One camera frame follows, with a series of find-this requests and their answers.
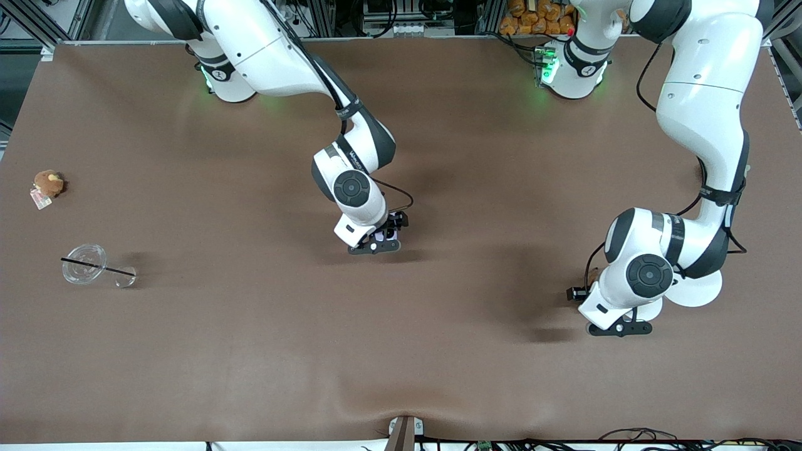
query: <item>green indicator light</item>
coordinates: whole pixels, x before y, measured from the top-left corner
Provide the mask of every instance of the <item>green indicator light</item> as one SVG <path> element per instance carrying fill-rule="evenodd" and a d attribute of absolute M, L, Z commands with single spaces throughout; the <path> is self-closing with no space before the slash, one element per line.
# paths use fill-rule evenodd
<path fill-rule="evenodd" d="M 548 66 L 543 68 L 543 83 L 552 83 L 554 81 L 554 74 L 557 73 L 557 69 L 560 67 L 560 60 L 554 59 Z"/>

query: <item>toy tag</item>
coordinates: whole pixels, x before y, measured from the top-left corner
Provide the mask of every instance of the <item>toy tag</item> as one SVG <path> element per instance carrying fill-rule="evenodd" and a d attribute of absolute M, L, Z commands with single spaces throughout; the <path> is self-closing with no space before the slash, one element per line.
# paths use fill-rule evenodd
<path fill-rule="evenodd" d="M 36 208 L 38 209 L 43 209 L 53 203 L 52 199 L 40 193 L 39 190 L 36 188 L 33 188 L 30 191 L 30 196 L 34 199 L 34 203 L 36 204 Z"/>

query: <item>bread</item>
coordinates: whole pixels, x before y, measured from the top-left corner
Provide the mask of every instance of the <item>bread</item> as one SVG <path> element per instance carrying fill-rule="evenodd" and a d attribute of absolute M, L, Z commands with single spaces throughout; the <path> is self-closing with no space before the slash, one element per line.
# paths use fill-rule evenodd
<path fill-rule="evenodd" d="M 561 17 L 560 22 L 558 23 L 560 24 L 561 35 L 567 35 L 568 33 L 571 32 L 571 30 L 575 29 L 573 26 L 573 19 L 570 16 Z"/>
<path fill-rule="evenodd" d="M 512 14 L 513 17 L 520 17 L 526 12 L 526 3 L 524 3 L 524 0 L 509 0 L 507 7 L 509 13 Z"/>
<path fill-rule="evenodd" d="M 537 13 L 527 12 L 520 17 L 520 24 L 522 26 L 532 26 L 537 23 L 538 19 Z"/>
<path fill-rule="evenodd" d="M 560 34 L 560 24 L 557 22 L 547 21 L 546 22 L 546 34 L 547 35 L 559 35 Z"/>
<path fill-rule="evenodd" d="M 546 19 L 540 18 L 532 25 L 532 32 L 533 33 L 545 33 L 546 32 Z"/>
<path fill-rule="evenodd" d="M 518 31 L 518 19 L 514 17 L 506 16 L 501 19 L 501 25 L 499 25 L 499 33 L 502 35 L 514 35 Z"/>

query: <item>wire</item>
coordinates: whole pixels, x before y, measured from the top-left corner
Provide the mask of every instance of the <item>wire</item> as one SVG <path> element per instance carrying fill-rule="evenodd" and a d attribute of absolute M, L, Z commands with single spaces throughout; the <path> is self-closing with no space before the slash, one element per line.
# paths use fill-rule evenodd
<path fill-rule="evenodd" d="M 593 251 L 590 257 L 588 257 L 587 264 L 585 264 L 585 293 L 588 292 L 588 274 L 590 273 L 590 263 L 593 261 L 593 257 L 596 257 L 596 254 L 599 253 L 599 250 L 602 250 L 602 247 L 604 247 L 604 243 L 600 244 L 596 250 Z"/>
<path fill-rule="evenodd" d="M 260 0 L 261 4 L 267 8 L 273 18 L 276 19 L 278 25 L 284 30 L 287 34 L 287 38 L 295 44 L 295 46 L 300 50 L 301 54 L 304 55 L 304 58 L 309 62 L 309 65 L 318 74 L 320 80 L 323 82 L 323 86 L 326 87 L 329 94 L 331 94 L 331 99 L 334 101 L 334 109 L 342 110 L 342 102 L 340 101 L 340 97 L 335 91 L 334 87 L 331 86 L 331 82 L 329 81 L 329 77 L 323 72 L 323 69 L 312 59 L 312 55 L 306 50 L 306 47 L 303 46 L 301 43 L 301 38 L 298 37 L 298 33 L 293 30 L 287 21 L 282 17 L 281 13 L 278 11 L 278 8 L 270 1 L 270 0 Z M 344 134 L 346 129 L 348 128 L 348 123 L 345 120 L 340 121 L 340 134 Z"/>
<path fill-rule="evenodd" d="M 389 211 L 389 213 L 398 213 L 399 211 L 404 211 L 405 209 L 408 209 L 409 207 L 411 207 L 411 206 L 412 206 L 412 204 L 414 204 L 414 203 L 415 203 L 415 198 L 414 198 L 414 197 L 413 197 L 413 196 L 412 196 L 410 193 L 407 193 L 407 192 L 406 192 L 406 191 L 404 191 L 403 189 L 401 189 L 401 188 L 398 188 L 397 186 L 390 185 L 389 183 L 386 183 L 386 182 L 384 182 L 384 181 L 381 181 L 381 180 L 379 180 L 379 179 L 377 179 L 377 178 L 374 178 L 374 177 L 372 177 L 372 178 L 373 178 L 373 181 L 374 181 L 374 182 L 376 182 L 376 183 L 378 183 L 379 185 L 381 185 L 381 186 L 386 186 L 386 187 L 388 187 L 389 189 L 394 189 L 395 191 L 398 191 L 399 193 L 401 193 L 401 194 L 403 194 L 404 196 L 407 196 L 407 197 L 409 198 L 409 202 L 408 202 L 406 205 L 404 205 L 404 206 L 400 206 L 399 208 L 396 208 L 396 209 L 391 209 L 391 210 Z"/>
<path fill-rule="evenodd" d="M 423 14 L 423 16 L 425 18 L 427 18 L 429 20 L 448 20 L 450 18 L 454 18 L 454 6 L 453 6 L 453 4 L 452 4 L 452 10 L 450 12 L 446 13 L 446 14 L 441 15 L 441 16 L 438 16 L 437 12 L 434 11 L 434 10 L 427 11 L 425 6 L 426 6 L 425 0 L 418 0 L 418 10 L 420 11 L 421 14 Z"/>
<path fill-rule="evenodd" d="M 512 47 L 513 49 L 515 49 L 515 52 L 518 54 L 518 57 L 523 59 L 526 63 L 529 63 L 529 64 L 531 64 L 531 65 L 533 65 L 535 67 L 541 67 L 542 66 L 542 64 L 538 63 L 537 61 L 535 61 L 533 59 L 527 58 L 526 55 L 521 53 L 521 51 L 529 51 L 529 52 L 534 53 L 535 47 L 527 47 L 525 45 L 521 45 L 519 43 L 515 43 L 512 40 L 512 36 L 506 36 L 505 37 L 503 35 L 500 35 L 500 34 L 496 33 L 495 31 L 484 31 L 481 34 L 482 35 L 488 35 L 488 36 L 494 36 L 496 39 L 500 40 L 502 43 Z M 532 33 L 532 35 L 533 36 L 534 35 L 546 36 L 548 38 L 554 39 L 555 41 L 559 41 L 561 43 L 567 43 L 568 42 L 568 41 L 563 41 L 561 39 L 558 39 L 555 36 L 547 35 L 546 33 Z"/>
<path fill-rule="evenodd" d="M 702 183 L 705 184 L 705 183 L 707 183 L 707 168 L 705 167 L 704 162 L 702 162 L 701 158 L 696 157 L 696 160 L 699 163 L 699 168 L 702 170 Z M 677 213 L 675 213 L 675 215 L 676 216 L 682 216 L 683 214 L 688 213 L 701 200 L 702 200 L 702 195 L 701 194 L 697 194 L 696 198 L 690 204 L 688 204 L 687 207 L 685 207 L 684 209 L 679 210 Z M 731 231 L 727 231 L 726 229 L 724 231 L 727 232 L 727 236 L 730 237 L 732 242 L 736 246 L 738 246 L 738 248 L 740 249 L 740 250 L 729 250 L 727 253 L 728 254 L 746 254 L 747 253 L 746 249 L 744 249 L 743 246 L 741 246 L 740 243 L 738 243 L 738 241 L 735 240 L 735 237 L 732 236 L 732 232 Z M 599 245 L 599 247 L 596 248 L 596 250 L 593 251 L 593 253 L 590 255 L 590 257 L 588 257 L 588 262 L 585 264 L 585 292 L 588 291 L 588 274 L 590 273 L 590 263 L 593 261 L 593 257 L 595 257 L 596 254 L 598 254 L 599 250 L 602 250 L 602 247 L 604 247 L 604 244 L 605 243 L 603 242 L 602 244 Z M 655 431 L 657 433 L 670 435 L 670 434 L 667 434 L 667 433 L 663 433 L 661 431 L 657 431 L 655 429 L 640 428 L 640 429 L 616 429 L 614 431 L 611 431 L 611 432 L 605 434 L 602 437 L 606 437 L 606 436 L 608 436 L 610 434 L 613 434 L 613 433 L 620 433 L 620 432 L 624 432 L 624 431 L 633 432 L 633 431 L 636 431 L 636 430 L 637 431 L 649 430 L 649 431 Z"/>
<path fill-rule="evenodd" d="M 724 229 L 724 233 L 726 233 L 727 237 L 730 238 L 730 241 L 732 242 L 732 244 L 734 244 L 736 247 L 738 247 L 738 250 L 728 250 L 727 251 L 728 254 L 746 254 L 747 253 L 747 248 L 743 247 L 741 245 L 741 243 L 739 243 L 738 240 L 735 239 L 735 236 L 732 234 L 732 230 L 729 227 Z"/>
<path fill-rule="evenodd" d="M 9 26 L 11 26 L 11 17 L 0 11 L 0 35 L 8 31 Z"/>
<path fill-rule="evenodd" d="M 399 16 L 399 6 L 395 4 L 395 0 L 387 0 L 387 3 L 387 25 L 384 27 L 384 30 L 374 36 L 373 39 L 381 38 L 388 31 L 392 30 L 393 25 L 395 25 L 395 19 Z"/>
<path fill-rule="evenodd" d="M 309 23 L 309 20 L 306 19 L 306 14 L 304 14 L 303 10 L 301 9 L 301 5 L 298 3 L 298 0 L 293 0 L 293 8 L 295 9 L 295 14 L 301 18 L 301 22 L 306 26 L 306 29 L 309 31 L 309 36 L 311 38 L 317 38 L 318 33 L 314 30 L 314 27 Z"/>
<path fill-rule="evenodd" d="M 652 60 L 655 56 L 657 56 L 657 52 L 660 51 L 660 47 L 662 47 L 662 43 L 659 43 L 652 52 L 652 56 L 649 57 L 649 61 L 646 61 L 646 65 L 643 67 L 641 71 L 641 76 L 638 77 L 638 83 L 635 84 L 635 93 L 638 94 L 638 98 L 646 105 L 651 111 L 657 112 L 657 108 L 655 108 L 652 104 L 650 104 L 646 99 L 643 98 L 643 94 L 641 94 L 641 82 L 643 81 L 643 76 L 646 75 L 646 71 L 649 69 L 649 65 L 651 65 Z"/>

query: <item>black joint cap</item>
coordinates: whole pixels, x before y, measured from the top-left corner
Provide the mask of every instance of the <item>black joint cap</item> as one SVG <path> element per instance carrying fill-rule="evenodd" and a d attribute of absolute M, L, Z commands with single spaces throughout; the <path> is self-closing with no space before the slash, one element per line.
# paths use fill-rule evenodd
<path fill-rule="evenodd" d="M 676 33 L 689 15 L 691 0 L 658 0 L 645 16 L 632 22 L 632 28 L 642 37 L 659 44 Z"/>
<path fill-rule="evenodd" d="M 671 287 L 674 271 L 668 261 L 659 255 L 639 255 L 626 268 L 626 281 L 636 295 L 653 298 Z"/>
<path fill-rule="evenodd" d="M 343 205 L 361 207 L 367 203 L 370 193 L 371 185 L 362 171 L 345 171 L 334 180 L 334 196 Z"/>

